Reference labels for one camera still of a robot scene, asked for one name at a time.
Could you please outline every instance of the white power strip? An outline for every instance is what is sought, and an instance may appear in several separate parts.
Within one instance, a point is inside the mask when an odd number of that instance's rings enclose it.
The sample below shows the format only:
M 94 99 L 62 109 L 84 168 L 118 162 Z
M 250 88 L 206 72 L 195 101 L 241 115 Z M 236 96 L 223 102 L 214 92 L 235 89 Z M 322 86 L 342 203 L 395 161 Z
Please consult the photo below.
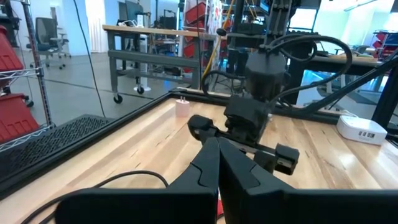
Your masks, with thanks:
M 337 130 L 346 139 L 375 145 L 381 145 L 387 136 L 387 131 L 380 124 L 345 115 L 340 116 Z

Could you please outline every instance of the concrete floor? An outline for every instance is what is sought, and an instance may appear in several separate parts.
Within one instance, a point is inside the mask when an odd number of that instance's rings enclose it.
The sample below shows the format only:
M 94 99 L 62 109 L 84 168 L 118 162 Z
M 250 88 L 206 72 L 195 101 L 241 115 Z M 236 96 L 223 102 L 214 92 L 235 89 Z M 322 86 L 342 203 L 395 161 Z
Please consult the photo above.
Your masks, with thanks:
M 22 61 L 21 53 L 18 50 L 16 52 Z M 25 67 L 29 67 L 29 63 L 32 61 L 32 54 L 24 52 L 23 55 L 26 63 Z M 92 54 L 91 58 L 104 112 L 109 118 L 119 118 L 130 113 L 178 86 L 177 83 L 173 82 L 149 79 L 148 83 L 152 90 L 139 95 L 134 91 L 135 79 L 119 77 L 118 87 L 123 97 L 123 102 L 118 105 L 113 101 L 111 92 L 107 54 Z M 88 57 L 77 56 L 63 58 L 62 60 L 66 65 L 62 70 L 59 70 L 56 65 L 44 68 L 45 87 L 54 123 L 60 125 L 83 114 L 102 116 Z M 19 78 L 12 84 L 11 91 L 30 95 L 28 81 L 35 103 L 33 108 L 31 108 L 31 112 L 39 124 L 44 124 L 45 115 L 37 79 Z

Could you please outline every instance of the small pink object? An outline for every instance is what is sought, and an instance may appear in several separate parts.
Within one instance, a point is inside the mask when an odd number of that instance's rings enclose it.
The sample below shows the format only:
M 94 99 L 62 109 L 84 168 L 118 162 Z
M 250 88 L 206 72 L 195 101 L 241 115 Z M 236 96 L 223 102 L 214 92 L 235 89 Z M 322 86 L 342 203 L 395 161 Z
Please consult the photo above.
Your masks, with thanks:
M 189 116 L 189 102 L 185 97 L 175 101 L 175 115 L 178 118 L 185 118 Z

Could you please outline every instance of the caster wheel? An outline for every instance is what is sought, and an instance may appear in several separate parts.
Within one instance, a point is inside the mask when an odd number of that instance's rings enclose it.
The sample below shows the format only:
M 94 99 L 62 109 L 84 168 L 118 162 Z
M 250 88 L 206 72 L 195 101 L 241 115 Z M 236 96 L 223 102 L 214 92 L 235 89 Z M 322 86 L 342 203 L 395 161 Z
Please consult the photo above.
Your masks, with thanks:
M 25 101 L 25 104 L 28 108 L 31 108 L 35 105 L 35 103 L 33 101 Z
M 121 104 L 123 102 L 123 97 L 121 95 L 118 95 L 118 98 L 116 99 L 115 97 L 113 98 L 113 101 L 117 104 Z
M 142 86 L 138 87 L 137 92 L 138 92 L 138 94 L 142 95 L 145 92 L 144 87 L 142 87 Z

